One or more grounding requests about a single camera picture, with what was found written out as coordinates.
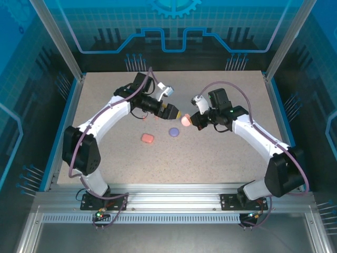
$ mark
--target black mounting bracket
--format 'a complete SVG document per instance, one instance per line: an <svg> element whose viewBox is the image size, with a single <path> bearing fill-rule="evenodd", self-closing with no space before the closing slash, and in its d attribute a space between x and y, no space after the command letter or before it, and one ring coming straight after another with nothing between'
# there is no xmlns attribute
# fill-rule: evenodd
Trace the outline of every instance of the black mounting bracket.
<svg viewBox="0 0 337 253"><path fill-rule="evenodd" d="M115 197L118 196L120 194L108 194L108 196L105 197ZM103 200L103 199L99 199L93 195L91 195L90 193L85 193L82 196L82 201L81 201L81 206L80 209L81 210L85 210L85 211L98 211L98 209L107 206L108 204L112 203L111 205L108 205L108 207L106 208L107 211L119 211L122 204L124 198L118 198L118 199L113 199L113 200ZM122 208L122 211L126 210L126 206L127 206L127 202L125 203L124 207Z"/></svg>
<svg viewBox="0 0 337 253"><path fill-rule="evenodd" d="M220 204L222 211L261 211L262 207L258 203L260 200L263 204L263 211L268 210L266 198L258 198L246 204L243 208L237 198L237 194L220 194Z"/></svg>

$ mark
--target gear logo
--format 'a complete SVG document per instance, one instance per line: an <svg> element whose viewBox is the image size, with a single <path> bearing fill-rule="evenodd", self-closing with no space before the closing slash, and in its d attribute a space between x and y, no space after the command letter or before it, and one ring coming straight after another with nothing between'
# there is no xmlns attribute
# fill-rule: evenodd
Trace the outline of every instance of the gear logo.
<svg viewBox="0 0 337 253"><path fill-rule="evenodd" d="M149 0L148 3L159 15L163 14L165 18L176 18L189 15L191 10L195 11L197 4L201 4L201 0Z"/></svg>
<svg viewBox="0 0 337 253"><path fill-rule="evenodd" d="M31 16L31 6L29 0L0 0L0 7L5 6L11 17L23 26Z"/></svg>

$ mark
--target glass panel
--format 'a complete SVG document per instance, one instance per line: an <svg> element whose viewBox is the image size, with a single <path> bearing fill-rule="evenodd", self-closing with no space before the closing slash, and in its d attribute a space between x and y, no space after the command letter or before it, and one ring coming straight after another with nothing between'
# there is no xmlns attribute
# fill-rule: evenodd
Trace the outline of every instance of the glass panel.
<svg viewBox="0 0 337 253"><path fill-rule="evenodd" d="M304 150L318 203L337 202L336 11L334 0L316 2L275 75L286 112L284 120L289 121L295 143ZM325 216L332 221L327 228L336 227L334 216Z"/></svg>
<svg viewBox="0 0 337 253"><path fill-rule="evenodd" d="M0 245L14 252L74 78L28 0L0 5Z"/></svg>

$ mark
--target cable tie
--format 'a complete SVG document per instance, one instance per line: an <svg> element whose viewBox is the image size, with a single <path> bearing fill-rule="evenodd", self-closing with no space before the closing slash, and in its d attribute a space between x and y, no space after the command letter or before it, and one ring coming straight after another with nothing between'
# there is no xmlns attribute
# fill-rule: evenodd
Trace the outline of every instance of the cable tie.
<svg viewBox="0 0 337 253"><path fill-rule="evenodd" d="M281 142L282 142L282 141L277 140L276 143L275 143L275 148L280 148L280 147L278 147L277 145L280 144Z"/></svg>

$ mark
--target blue trim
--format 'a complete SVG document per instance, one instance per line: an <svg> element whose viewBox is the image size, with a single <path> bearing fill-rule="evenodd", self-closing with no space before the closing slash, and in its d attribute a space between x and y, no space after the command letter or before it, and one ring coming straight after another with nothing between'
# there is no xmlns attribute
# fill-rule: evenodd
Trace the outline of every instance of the blue trim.
<svg viewBox="0 0 337 253"><path fill-rule="evenodd" d="M275 92L277 103L278 103L280 111L281 111L281 116L282 116L282 120L283 120L284 125L285 125L285 130L286 130L286 133L289 137L289 141L290 141L289 144L290 144L290 146L293 147L293 146L296 145L295 140L294 140L294 136L293 136L293 133L291 132L289 121L286 117L285 110L284 110L284 107L283 107L283 103L282 103L282 100L281 100L281 96L279 94L279 90L277 89L276 82L275 82L274 78L272 78L271 83L272 83L273 90Z"/></svg>
<svg viewBox="0 0 337 253"><path fill-rule="evenodd" d="M1 191L2 186L4 185L4 182L5 182L5 179L6 179L7 175L8 175L9 169L12 166L14 157L15 157L16 152L17 152L17 149L20 146L20 143L21 143L21 140L22 140L22 137L23 137L23 129L22 129L22 124L21 124L20 118L14 112L12 112L10 109L8 109L2 103L0 103L0 109L4 110L13 120L16 121L17 128L19 129L19 136L18 136L18 138L17 138L17 140L15 142L15 146L13 148L11 156L9 157L9 160L8 160L7 165L5 167L4 173L2 174L1 179L0 179L0 191Z"/></svg>
<svg viewBox="0 0 337 253"><path fill-rule="evenodd" d="M154 28L141 28L141 32L140 33L136 33L136 34L131 34L123 43L122 45L119 46L119 48L117 50L105 50L105 51L84 51L81 46L80 43L78 41L78 39L76 38L76 35L70 25L70 22L68 20L68 18L66 17L63 8L61 7L61 3L59 0L56 1L58 4L58 7L60 9L60 12L63 16L63 19L70 31L70 34L73 37L73 40L78 48L78 50L82 53L82 54L118 54L133 38L136 37L145 37L145 32L160 32L161 35L161 44L162 44L162 50L165 53L183 53L186 50L186 44L187 44L187 32L189 31L202 31L202 36L208 36L208 37L214 37L228 52L230 53L266 53L268 52L268 50L270 49L275 36L283 22L283 19L290 7L290 4L292 2L292 0L289 0L285 9L283 10L283 13L281 15L281 18L279 20L279 22L277 23L277 26L269 40L269 43L266 47L266 49L264 50L235 50L235 49L231 49L224 41L223 39L217 34L217 33L209 33L207 32L207 27L188 27L184 30L183 32L183 45L181 49L166 49L165 46L165 34L164 34L164 30L162 28L159 27L154 27Z"/></svg>
<svg viewBox="0 0 337 253"><path fill-rule="evenodd" d="M326 123L326 128L325 128L325 136L326 136L326 138L328 140L328 143L331 147L332 153L337 160L337 149L336 149L335 144L333 143L333 140L330 136L331 122L336 117L337 117L337 110L335 110L333 113L331 113L330 116L328 117L328 122Z"/></svg>
<svg viewBox="0 0 337 253"><path fill-rule="evenodd" d="M65 108L64 108L64 111L63 111L63 114L62 114L60 124L58 126L58 130L57 130L56 137L55 137L55 140L54 140L54 144L53 144L53 147L52 147L52 150L51 150L51 154L49 155L48 163L47 163L46 169L45 169L44 174L43 174L43 178L42 178L42 181L41 181L41 184L40 184L39 191L44 191L44 188L46 187L46 184L47 184L47 181L48 181L48 176L49 176L49 173L51 172L52 164L53 164L53 161L54 161L54 158L55 158L55 153L56 153L56 149L57 149L57 146L58 146L58 141L61 138L63 126L65 124L65 120L66 120L67 115L68 115L70 104L71 104L71 101L72 101L73 96L74 96L76 84L77 84L77 80L74 79L73 84L72 84L72 88L70 89L70 93L69 93L69 96L68 96L68 99L67 99L67 103L65 104Z"/></svg>

